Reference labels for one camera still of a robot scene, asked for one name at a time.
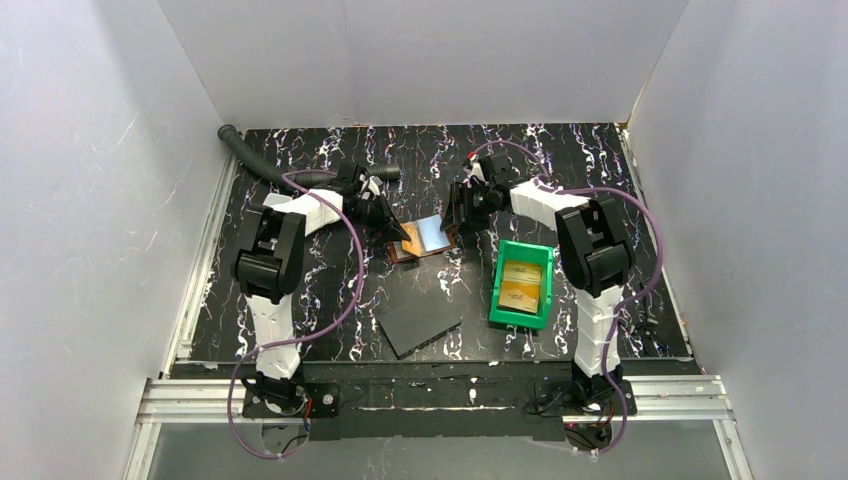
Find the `brown leather card holder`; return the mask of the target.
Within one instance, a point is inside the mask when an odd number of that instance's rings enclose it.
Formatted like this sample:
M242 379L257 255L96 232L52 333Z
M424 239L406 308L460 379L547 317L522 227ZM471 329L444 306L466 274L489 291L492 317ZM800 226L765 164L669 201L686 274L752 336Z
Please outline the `brown leather card holder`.
M443 217L434 214L401 225L409 240L389 244L390 258L394 263L414 261L439 254L456 247L454 235L441 229Z

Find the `green plastic card tray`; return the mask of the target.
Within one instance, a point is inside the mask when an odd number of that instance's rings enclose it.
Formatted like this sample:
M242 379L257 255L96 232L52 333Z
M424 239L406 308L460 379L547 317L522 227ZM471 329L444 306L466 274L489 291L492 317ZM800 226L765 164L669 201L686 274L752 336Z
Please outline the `green plastic card tray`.
M554 249L501 240L488 321L544 330L553 303Z

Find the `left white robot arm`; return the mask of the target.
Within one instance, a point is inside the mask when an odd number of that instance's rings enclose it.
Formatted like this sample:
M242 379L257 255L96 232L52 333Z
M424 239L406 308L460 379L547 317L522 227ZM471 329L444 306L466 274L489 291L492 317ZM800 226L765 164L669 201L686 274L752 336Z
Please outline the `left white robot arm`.
M242 380L255 396L284 405L300 388L301 341L294 332L292 295L303 277L307 236L337 221L346 227L360 221L380 242L409 240L382 193L383 183L398 177L395 167L352 162L335 172L284 172L279 180L298 197L246 214L232 269L256 334L256 372Z

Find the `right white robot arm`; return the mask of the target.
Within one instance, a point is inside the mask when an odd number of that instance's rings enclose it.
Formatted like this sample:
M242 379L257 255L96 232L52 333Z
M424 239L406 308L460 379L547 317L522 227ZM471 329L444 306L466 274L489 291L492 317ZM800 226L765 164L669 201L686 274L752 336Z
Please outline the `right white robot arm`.
M441 230L483 230L494 213L511 211L556 233L578 309L570 397L583 405L607 400L622 381L614 310L635 263L615 209L608 201L555 190L519 175L504 153L472 153L463 168L467 177L450 186Z

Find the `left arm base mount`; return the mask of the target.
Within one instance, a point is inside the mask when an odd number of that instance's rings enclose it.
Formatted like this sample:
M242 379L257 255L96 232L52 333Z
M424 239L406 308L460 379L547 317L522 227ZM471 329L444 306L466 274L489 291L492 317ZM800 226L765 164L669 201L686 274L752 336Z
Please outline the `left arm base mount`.
M339 414L340 387L336 383L308 383L301 373L293 379L274 379L248 373L240 379L245 390L242 417L263 421L262 434L290 429L291 437L280 439L269 450L289 453L305 443L316 419L333 419Z

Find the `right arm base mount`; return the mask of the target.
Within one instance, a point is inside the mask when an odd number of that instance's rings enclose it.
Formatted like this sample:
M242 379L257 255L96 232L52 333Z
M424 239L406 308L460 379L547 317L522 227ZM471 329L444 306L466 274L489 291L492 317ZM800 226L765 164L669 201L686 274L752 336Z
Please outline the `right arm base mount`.
M524 412L531 417L561 420L565 441L572 450L598 455L620 440L621 426L614 423L638 413L631 384L623 381L619 390L621 395L611 389L589 399L582 397L571 381L544 378L533 384Z

